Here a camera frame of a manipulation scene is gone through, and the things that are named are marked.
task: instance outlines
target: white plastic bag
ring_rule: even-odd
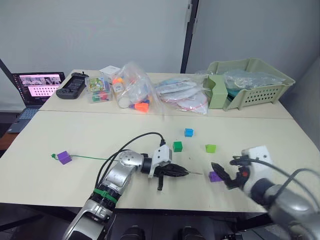
[[[282,84],[285,79],[265,72],[247,72],[241,69],[227,71],[223,74],[227,89],[253,89],[268,85]]]
[[[188,77],[174,77],[156,85],[155,91],[160,99],[181,111],[191,111],[206,114],[208,99],[203,91],[203,81],[206,74],[196,74]]]

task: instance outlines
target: black shoe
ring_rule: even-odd
[[[146,240],[145,231],[138,226],[132,226],[125,230],[120,240]]]
[[[178,239],[179,240],[206,240],[197,229],[190,226],[185,226],[184,228],[179,230]]]

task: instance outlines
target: purple cube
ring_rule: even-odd
[[[209,172],[209,179],[211,183],[223,181],[214,171]]]
[[[63,165],[67,164],[68,162],[71,162],[71,157],[69,156],[69,154],[67,153],[67,151],[63,151],[61,153],[59,153],[57,155],[60,163],[62,163]]]

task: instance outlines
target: clear plastic container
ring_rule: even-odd
[[[111,101],[113,93],[107,77],[90,76],[85,78],[85,88],[90,103]]]

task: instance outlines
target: laptop screen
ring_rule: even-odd
[[[12,76],[27,107],[43,105],[65,80],[63,72],[13,73]]]

